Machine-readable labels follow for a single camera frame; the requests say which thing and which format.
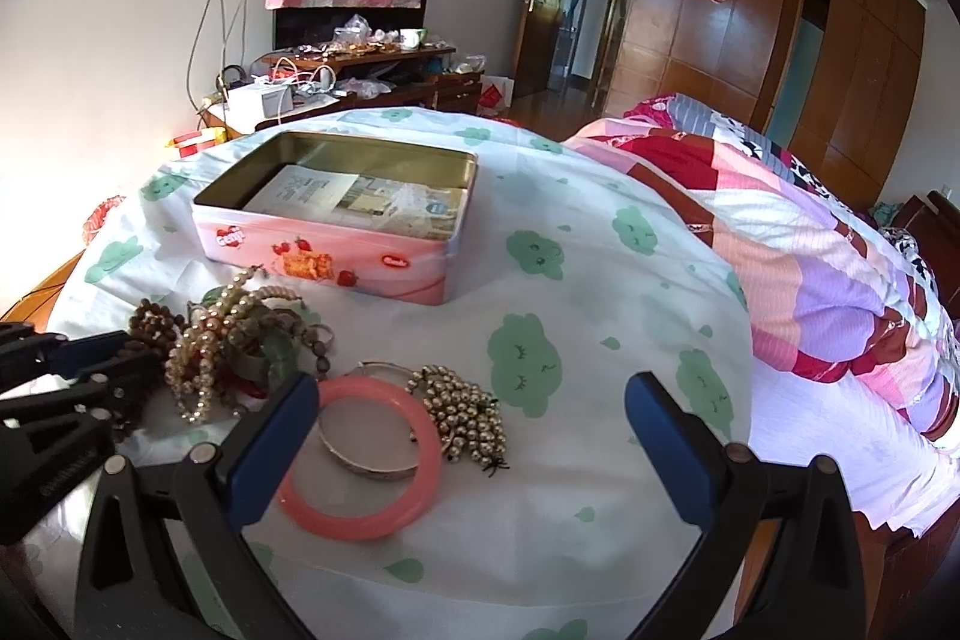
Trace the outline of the red knot string charm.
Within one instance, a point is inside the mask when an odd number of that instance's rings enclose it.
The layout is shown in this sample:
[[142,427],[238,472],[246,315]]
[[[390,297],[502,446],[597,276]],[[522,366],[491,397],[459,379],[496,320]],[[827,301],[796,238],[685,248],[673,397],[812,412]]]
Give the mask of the red knot string charm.
[[249,380],[249,378],[236,374],[233,369],[224,370],[221,374],[221,381],[223,381],[224,388],[228,388],[238,395],[249,396],[252,399],[267,399],[270,396],[267,380],[257,380],[256,378]]

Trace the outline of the green jade bangle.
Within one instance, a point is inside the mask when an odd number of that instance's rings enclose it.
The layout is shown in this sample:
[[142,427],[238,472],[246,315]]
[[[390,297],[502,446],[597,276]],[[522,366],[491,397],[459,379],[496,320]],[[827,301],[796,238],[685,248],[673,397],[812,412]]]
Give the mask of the green jade bangle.
[[190,302],[189,315],[200,319],[200,310],[215,304],[226,305],[226,315],[238,308],[242,299],[251,307],[236,315],[235,325],[224,337],[223,374],[226,369],[249,380],[267,380],[270,392],[301,364],[313,363],[314,372],[329,370],[325,356],[334,347],[335,335],[304,299],[288,286],[265,284],[254,291],[239,286],[233,299],[228,286],[215,287],[199,302]]

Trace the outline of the pink plastic bangle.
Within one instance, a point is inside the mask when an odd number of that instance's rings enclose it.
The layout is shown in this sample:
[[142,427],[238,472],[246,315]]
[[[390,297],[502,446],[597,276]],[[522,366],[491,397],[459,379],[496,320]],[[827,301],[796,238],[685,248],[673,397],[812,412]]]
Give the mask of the pink plastic bangle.
[[337,466],[368,481],[395,481],[402,492],[368,515],[331,515],[301,489],[293,466],[281,481],[278,505],[296,526],[331,541],[392,536],[431,509],[443,471],[443,445],[420,401],[381,378],[342,375],[317,384],[316,434]]

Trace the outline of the silver metal bangle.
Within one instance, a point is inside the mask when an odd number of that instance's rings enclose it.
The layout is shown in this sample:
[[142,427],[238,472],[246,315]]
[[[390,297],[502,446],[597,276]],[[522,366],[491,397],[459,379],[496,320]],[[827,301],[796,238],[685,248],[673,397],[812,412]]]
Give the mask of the silver metal bangle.
[[320,411],[317,435],[342,468],[374,481],[404,481],[418,466],[415,435],[404,438],[402,416],[369,399],[347,399]]

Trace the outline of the red yellow carton box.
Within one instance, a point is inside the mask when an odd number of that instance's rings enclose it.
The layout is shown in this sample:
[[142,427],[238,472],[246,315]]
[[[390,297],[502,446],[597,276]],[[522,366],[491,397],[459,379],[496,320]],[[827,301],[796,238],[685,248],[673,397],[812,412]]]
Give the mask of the red yellow carton box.
[[185,135],[174,136],[171,142],[167,143],[166,149],[176,158],[190,158],[197,152],[223,145],[226,140],[228,140],[228,133],[223,127],[202,128]]

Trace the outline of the paper leaflet in tin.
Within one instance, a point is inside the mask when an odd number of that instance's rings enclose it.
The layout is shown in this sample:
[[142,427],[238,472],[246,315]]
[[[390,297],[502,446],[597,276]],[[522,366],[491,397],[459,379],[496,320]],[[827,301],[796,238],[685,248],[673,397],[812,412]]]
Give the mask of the paper leaflet in tin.
[[459,226],[467,195],[466,187],[430,187],[286,164],[245,203],[244,211],[445,241]]

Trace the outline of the pink patchwork quilt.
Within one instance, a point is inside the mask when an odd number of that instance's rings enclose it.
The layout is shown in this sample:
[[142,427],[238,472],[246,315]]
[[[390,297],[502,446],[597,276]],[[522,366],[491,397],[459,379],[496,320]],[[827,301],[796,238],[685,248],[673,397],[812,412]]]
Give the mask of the pink patchwork quilt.
[[923,536],[958,498],[958,338],[913,242],[892,241],[792,152],[685,94],[566,147],[656,191],[732,268],[765,458],[836,459],[872,528]]

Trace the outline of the white box device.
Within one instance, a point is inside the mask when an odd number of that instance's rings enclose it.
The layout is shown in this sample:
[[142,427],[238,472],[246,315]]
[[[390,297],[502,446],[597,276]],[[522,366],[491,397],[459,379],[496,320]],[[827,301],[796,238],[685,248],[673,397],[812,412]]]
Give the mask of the white box device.
[[276,119],[293,108],[293,92],[283,83],[249,83],[228,91],[224,120],[228,124],[256,124]]

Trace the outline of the pink metal tin box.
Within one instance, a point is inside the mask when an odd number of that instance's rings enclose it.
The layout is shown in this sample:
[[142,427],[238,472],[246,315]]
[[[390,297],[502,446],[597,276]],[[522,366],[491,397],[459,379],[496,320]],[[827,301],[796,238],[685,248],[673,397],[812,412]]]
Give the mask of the pink metal tin box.
[[[459,226],[445,241],[244,211],[245,203],[286,164],[430,187],[466,187],[469,195]],[[469,151],[283,131],[207,185],[194,198],[192,218],[203,252],[215,262],[260,266],[280,278],[378,298],[439,305],[451,297],[452,268],[477,172],[478,158]]]

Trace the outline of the wooden tv cabinet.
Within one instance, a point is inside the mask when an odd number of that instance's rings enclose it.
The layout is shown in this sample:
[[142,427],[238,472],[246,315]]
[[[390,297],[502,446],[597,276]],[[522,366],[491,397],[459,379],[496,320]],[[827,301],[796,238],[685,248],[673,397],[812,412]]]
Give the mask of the wooden tv cabinet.
[[235,88],[199,113],[200,123],[229,138],[350,109],[480,109],[483,73],[455,68],[452,47],[368,52],[270,52],[252,64],[252,99]]

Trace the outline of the dark wooden headboard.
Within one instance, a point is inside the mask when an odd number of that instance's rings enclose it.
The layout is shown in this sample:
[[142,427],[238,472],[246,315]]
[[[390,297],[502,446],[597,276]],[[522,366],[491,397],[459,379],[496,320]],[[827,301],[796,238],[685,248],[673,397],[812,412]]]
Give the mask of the dark wooden headboard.
[[942,291],[957,284],[960,262],[957,206],[937,190],[913,195],[896,211],[892,226],[906,230],[913,237],[919,257],[931,268]]

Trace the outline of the white green patterned bedsheet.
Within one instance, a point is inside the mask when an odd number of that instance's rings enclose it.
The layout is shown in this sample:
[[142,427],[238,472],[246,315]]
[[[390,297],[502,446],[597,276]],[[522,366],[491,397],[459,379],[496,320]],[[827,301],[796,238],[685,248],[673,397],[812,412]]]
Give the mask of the white green patterned bedsheet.
[[[311,278],[296,257],[334,257],[314,232],[205,257],[192,206],[203,187],[281,133],[331,133],[467,152],[477,185],[452,264],[452,298],[407,304]],[[355,110],[261,131],[166,164],[110,213],[53,307],[72,338],[122,328],[140,299],[172,307],[262,263],[254,284],[293,287],[334,331],[334,372],[360,360],[443,364],[503,403],[511,470],[444,464],[407,530],[371,542],[309,534],[275,502],[247,530],[272,580],[317,638],[626,638],[697,541],[626,419],[652,370],[724,440],[750,431],[754,358],[731,266],[646,185],[519,128],[429,110]]]

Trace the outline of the black television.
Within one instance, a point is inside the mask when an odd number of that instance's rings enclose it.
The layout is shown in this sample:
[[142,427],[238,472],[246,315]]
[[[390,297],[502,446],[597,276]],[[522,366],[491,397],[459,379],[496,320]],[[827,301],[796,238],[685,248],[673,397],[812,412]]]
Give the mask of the black television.
[[272,13],[272,46],[281,50],[332,41],[335,31],[348,28],[355,18],[363,18],[371,31],[420,29],[425,23],[425,10],[399,7],[280,8]]

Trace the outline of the wooden wardrobe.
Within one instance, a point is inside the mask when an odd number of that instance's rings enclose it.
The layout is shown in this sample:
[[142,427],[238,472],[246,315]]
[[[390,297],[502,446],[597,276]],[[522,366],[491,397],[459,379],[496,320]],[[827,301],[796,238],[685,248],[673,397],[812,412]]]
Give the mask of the wooden wardrobe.
[[605,110],[680,92],[771,130],[800,39],[818,35],[784,144],[843,202],[869,208],[907,130],[924,23],[916,0],[631,0]]

